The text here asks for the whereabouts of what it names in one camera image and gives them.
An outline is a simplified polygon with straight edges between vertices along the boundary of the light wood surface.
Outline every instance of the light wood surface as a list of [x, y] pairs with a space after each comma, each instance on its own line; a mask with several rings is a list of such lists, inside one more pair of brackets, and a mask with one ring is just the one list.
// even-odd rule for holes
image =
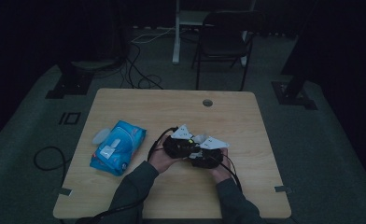
[[[206, 107], [203, 100], [213, 105]], [[255, 95], [235, 91], [166, 91], [101, 89], [78, 141], [63, 187], [54, 208], [57, 218], [94, 216], [108, 209], [123, 176], [90, 167], [96, 146], [92, 139], [119, 120], [147, 130], [147, 136], [125, 174], [147, 158], [148, 150], [170, 127], [187, 124], [194, 135], [207, 133], [230, 144], [229, 157], [235, 165], [246, 198], [267, 218], [290, 216], [275, 157]], [[157, 177], [145, 201], [144, 218], [219, 218], [218, 197], [210, 174], [191, 167], [188, 161], [175, 163]]]

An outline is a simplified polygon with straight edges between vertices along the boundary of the dark background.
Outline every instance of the dark background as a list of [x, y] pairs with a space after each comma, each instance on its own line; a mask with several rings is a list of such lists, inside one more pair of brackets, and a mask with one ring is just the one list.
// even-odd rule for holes
[[[172, 27], [175, 8], [167, 0], [0, 0], [0, 131], [54, 64], [119, 57], [122, 26]], [[366, 169], [366, 0], [258, 0], [255, 9], [267, 15], [271, 35], [300, 36], [282, 73], [321, 86]]]

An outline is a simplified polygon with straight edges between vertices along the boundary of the gray carpet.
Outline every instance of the gray carpet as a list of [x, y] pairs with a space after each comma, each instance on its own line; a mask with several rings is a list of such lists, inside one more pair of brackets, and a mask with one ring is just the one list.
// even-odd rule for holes
[[[164, 89], [194, 90], [195, 70], [190, 69], [190, 64], [195, 45], [186, 38], [195, 40], [196, 35], [187, 33], [183, 37], [180, 64], [172, 64], [174, 39], [164, 35], [137, 44], [141, 50], [135, 65], [145, 76], [152, 75], [150, 78], [155, 81], [160, 78]], [[318, 110], [277, 102], [271, 82], [291, 79], [281, 76], [280, 71], [294, 43], [295, 40], [285, 37], [257, 38], [244, 88], [257, 96], [280, 174], [285, 186], [293, 191], [288, 195], [292, 216], [301, 224], [366, 223], [366, 173], [319, 86], [310, 82], [304, 86]], [[137, 52], [136, 47], [131, 48], [131, 60]], [[100, 64], [77, 65], [89, 69]], [[72, 157], [96, 91], [131, 88], [124, 77], [127, 69], [98, 72], [87, 95], [68, 95], [63, 99], [45, 99], [61, 75], [57, 67], [50, 68], [37, 81], [0, 133], [0, 224], [60, 223], [52, 210], [63, 169], [41, 171], [34, 166], [34, 155], [43, 147], [55, 146], [66, 158]], [[243, 68], [237, 65], [232, 69], [228, 64], [204, 65], [200, 88], [235, 91], [242, 72]], [[132, 79], [136, 85], [139, 74], [133, 71]], [[81, 116], [75, 125], [63, 124], [63, 113], [81, 113]], [[38, 162], [51, 167], [61, 162], [61, 156], [46, 150]], [[148, 220], [148, 223], [215, 222]], [[295, 222], [289, 218], [282, 223]]]

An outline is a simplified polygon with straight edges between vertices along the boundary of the blue package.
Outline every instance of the blue package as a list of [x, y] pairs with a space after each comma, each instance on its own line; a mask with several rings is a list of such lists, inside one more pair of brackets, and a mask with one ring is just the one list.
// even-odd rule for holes
[[145, 135], [145, 129], [119, 120], [109, 136], [92, 154], [90, 166], [113, 175], [122, 175]]

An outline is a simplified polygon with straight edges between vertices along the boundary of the person's left hand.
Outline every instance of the person's left hand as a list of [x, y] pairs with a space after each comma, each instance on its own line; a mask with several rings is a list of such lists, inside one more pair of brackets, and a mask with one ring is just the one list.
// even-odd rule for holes
[[156, 168], [159, 174], [165, 172], [175, 162], [182, 160], [182, 159], [170, 158], [163, 150], [162, 144], [167, 137], [168, 137], [167, 135], [162, 137], [159, 144], [156, 146], [153, 153], [151, 154], [150, 159], [148, 160], [148, 163], [154, 166], [154, 168]]

